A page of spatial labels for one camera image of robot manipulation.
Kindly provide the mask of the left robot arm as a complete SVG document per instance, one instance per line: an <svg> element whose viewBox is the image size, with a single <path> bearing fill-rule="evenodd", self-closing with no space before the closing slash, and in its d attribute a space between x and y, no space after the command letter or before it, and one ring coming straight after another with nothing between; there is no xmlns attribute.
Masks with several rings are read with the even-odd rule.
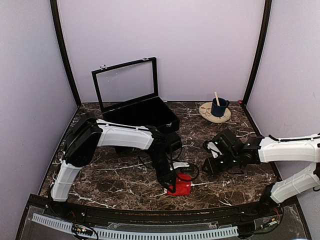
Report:
<svg viewBox="0 0 320 240"><path fill-rule="evenodd" d="M157 181L168 192L176 192L178 175L173 164L173 152L182 147L177 133L164 134L151 125L131 126L107 122L92 113L86 113L66 136L61 166L50 190L53 199L50 208L58 217L67 218L71 213L70 206L65 203L71 186L80 170L93 159L96 148L104 146L146 151Z"/></svg>

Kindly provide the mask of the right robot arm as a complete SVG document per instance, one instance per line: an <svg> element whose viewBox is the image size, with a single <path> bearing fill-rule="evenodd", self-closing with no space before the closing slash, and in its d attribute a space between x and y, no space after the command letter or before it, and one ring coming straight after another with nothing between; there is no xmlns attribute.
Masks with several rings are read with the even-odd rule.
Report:
<svg viewBox="0 0 320 240"><path fill-rule="evenodd" d="M309 189L320 186L320 135L294 138L255 136L243 143L229 129L203 143L212 156L204 161L203 171L216 176L235 166L271 162L309 162L309 166L291 177L269 184L255 205L255 213L266 217L275 206Z"/></svg>

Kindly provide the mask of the red and beige sock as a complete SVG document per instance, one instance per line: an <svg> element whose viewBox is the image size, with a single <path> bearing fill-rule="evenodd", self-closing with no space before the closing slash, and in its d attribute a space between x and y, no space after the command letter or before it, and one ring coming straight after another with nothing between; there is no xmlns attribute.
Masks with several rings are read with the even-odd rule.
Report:
<svg viewBox="0 0 320 240"><path fill-rule="evenodd" d="M174 193L171 193L167 190L167 194L170 196L189 196L191 192L191 177L188 174L185 173L178 173L178 176L181 179L187 180L187 181L181 181L178 177L176 178L176 191Z"/></svg>

